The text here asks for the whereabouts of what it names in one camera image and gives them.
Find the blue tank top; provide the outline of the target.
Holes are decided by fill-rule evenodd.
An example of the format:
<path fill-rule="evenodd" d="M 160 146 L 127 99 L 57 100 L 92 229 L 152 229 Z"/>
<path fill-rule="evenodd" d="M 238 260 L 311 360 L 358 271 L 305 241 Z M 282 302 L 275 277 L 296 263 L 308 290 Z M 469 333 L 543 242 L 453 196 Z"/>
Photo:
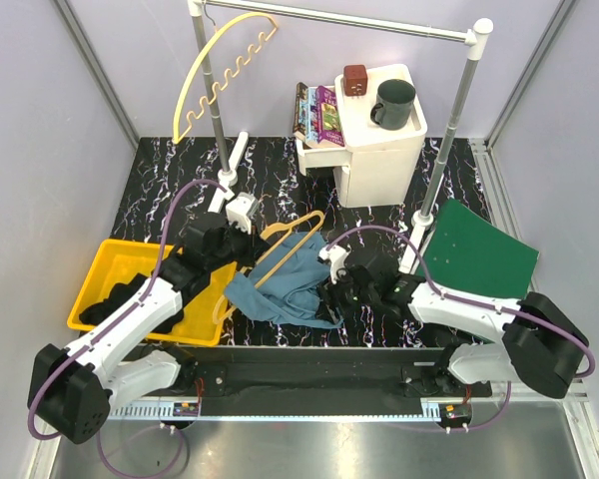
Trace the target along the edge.
<path fill-rule="evenodd" d="M 321 234 L 294 233 L 245 275 L 238 273 L 225 288 L 229 302 L 253 321 L 334 329 L 328 313 L 317 314 L 317 287 L 329 277 L 318 260 L 326 246 Z"/>

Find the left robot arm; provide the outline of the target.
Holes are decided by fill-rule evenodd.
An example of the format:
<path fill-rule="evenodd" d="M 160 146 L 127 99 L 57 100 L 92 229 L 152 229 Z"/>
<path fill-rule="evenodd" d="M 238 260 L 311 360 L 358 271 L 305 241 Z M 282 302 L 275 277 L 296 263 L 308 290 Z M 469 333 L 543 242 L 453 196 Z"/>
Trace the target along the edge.
<path fill-rule="evenodd" d="M 126 356 L 183 312 L 216 270 L 234 262 L 253 265 L 270 247 L 256 228 L 242 230 L 214 213 L 194 220 L 172 248 L 161 245 L 151 275 L 111 305 L 100 324 L 62 348 L 47 344 L 36 354 L 27 399 L 30 435 L 45 439 L 35 424 L 42 419 L 57 435 L 82 444 L 113 410 L 149 392 L 188 393 L 196 371 L 181 354 L 158 349 L 132 362 Z"/>

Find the orange-yellow plastic hanger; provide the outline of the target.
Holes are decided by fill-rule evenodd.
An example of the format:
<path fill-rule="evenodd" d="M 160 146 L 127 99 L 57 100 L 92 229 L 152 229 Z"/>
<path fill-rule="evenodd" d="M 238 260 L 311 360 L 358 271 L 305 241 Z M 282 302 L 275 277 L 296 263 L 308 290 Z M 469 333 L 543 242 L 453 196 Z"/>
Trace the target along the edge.
<path fill-rule="evenodd" d="M 313 211 L 288 224 L 264 231 L 266 238 L 281 234 L 249 272 L 239 271 L 226 286 L 213 310 L 220 323 L 238 310 L 253 321 L 276 325 L 321 327 L 317 286 L 328 277 L 318 260 L 326 242 L 320 233 L 324 213 Z"/>

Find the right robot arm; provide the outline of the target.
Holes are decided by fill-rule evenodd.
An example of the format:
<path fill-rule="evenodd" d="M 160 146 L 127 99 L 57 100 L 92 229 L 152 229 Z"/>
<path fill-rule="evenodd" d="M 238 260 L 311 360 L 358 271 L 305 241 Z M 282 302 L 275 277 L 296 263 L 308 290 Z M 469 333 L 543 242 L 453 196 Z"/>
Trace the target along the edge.
<path fill-rule="evenodd" d="M 566 396 L 589 344 L 585 335 L 546 295 L 488 298 L 431 284 L 425 277 L 365 266 L 341 268 L 317 288 L 333 317 L 361 305 L 393 319 L 444 325 L 482 339 L 446 348 L 433 383 L 455 395 L 480 381 L 520 380 L 553 399 Z"/>

